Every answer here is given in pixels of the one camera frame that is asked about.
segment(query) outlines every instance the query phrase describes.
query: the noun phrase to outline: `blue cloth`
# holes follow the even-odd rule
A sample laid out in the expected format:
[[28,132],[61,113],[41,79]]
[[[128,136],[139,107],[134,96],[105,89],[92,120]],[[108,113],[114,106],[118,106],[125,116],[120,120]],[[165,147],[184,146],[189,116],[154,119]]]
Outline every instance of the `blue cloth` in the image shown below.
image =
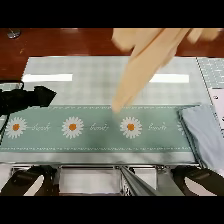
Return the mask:
[[218,173],[224,170],[224,138],[213,108],[195,106],[180,110],[179,115],[199,164]]

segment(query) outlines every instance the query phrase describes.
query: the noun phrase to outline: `white daisy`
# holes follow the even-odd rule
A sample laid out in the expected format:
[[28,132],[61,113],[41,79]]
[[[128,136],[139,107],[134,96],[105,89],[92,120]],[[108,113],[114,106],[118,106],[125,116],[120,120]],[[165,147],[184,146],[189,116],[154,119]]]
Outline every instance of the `white daisy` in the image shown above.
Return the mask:
[[182,127],[182,125],[181,125],[180,122],[178,122],[178,124],[177,124],[177,128],[178,128],[178,131],[181,132],[181,135],[185,135],[185,133],[184,133],[184,129],[183,129],[183,127]]
[[141,134],[142,125],[138,119],[134,117],[126,117],[123,119],[120,125],[120,131],[123,131],[123,135],[126,135],[126,138],[135,138]]
[[26,125],[25,119],[22,119],[21,117],[15,117],[14,119],[11,119],[11,121],[7,124],[6,127],[6,135],[8,135],[8,138],[17,138],[20,135],[23,134],[23,131],[26,130],[27,125]]
[[75,138],[82,134],[81,131],[83,130],[83,126],[83,121],[78,117],[69,117],[65,122],[63,122],[63,135],[66,135],[66,138]]

